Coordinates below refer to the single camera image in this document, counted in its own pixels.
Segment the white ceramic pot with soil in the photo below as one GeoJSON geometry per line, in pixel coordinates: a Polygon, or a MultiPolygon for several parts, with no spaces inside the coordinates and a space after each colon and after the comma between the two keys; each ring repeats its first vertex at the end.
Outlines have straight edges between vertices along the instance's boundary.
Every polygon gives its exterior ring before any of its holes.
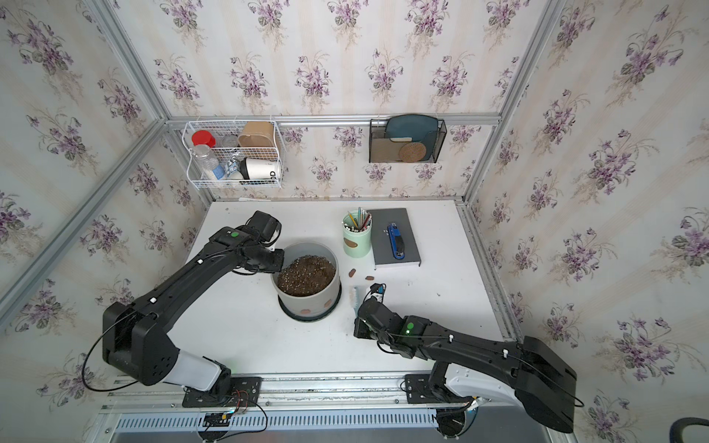
{"type": "Polygon", "coordinates": [[[319,315],[342,283],[338,261],[326,245],[301,242],[284,249],[284,267],[271,276],[278,298],[291,311],[319,315]]]}

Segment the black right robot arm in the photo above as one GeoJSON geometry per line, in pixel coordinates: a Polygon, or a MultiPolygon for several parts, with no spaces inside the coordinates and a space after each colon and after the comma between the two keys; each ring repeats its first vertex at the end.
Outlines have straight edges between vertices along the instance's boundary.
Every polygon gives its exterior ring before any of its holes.
{"type": "Polygon", "coordinates": [[[513,390],[524,411],[542,426],[570,434],[577,399],[576,372],[546,343],[526,336],[518,341],[491,341],[455,332],[424,317],[400,317],[377,297],[373,284],[356,311],[354,335],[385,345],[387,354],[432,361],[428,387],[444,403],[472,402],[471,395],[446,386],[449,365],[459,365],[490,376],[513,390]]]}

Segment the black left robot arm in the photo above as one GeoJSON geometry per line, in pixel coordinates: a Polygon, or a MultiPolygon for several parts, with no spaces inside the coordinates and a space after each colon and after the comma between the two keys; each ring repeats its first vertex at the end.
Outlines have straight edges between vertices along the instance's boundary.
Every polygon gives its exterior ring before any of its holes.
{"type": "Polygon", "coordinates": [[[257,210],[246,223],[213,234],[192,260],[147,295],[127,305],[114,302],[103,312],[103,361],[145,386],[168,383],[224,395],[230,389],[231,370],[180,350],[168,332],[228,273],[279,272],[284,251],[271,246],[281,230],[277,219],[257,210]]]}

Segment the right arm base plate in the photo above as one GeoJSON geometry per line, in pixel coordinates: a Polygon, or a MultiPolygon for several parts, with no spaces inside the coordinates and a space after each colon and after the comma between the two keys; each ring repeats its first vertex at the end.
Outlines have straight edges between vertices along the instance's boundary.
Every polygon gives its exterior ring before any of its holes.
{"type": "Polygon", "coordinates": [[[454,404],[463,401],[445,386],[431,383],[427,374],[407,374],[400,385],[408,404],[454,404]]]}

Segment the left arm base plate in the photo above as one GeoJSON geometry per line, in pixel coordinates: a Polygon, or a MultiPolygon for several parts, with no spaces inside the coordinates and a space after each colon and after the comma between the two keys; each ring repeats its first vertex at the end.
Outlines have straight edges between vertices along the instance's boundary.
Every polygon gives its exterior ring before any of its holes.
{"type": "Polygon", "coordinates": [[[232,377],[218,381],[210,391],[186,388],[183,408],[246,408],[258,401],[261,377],[232,377]]]}

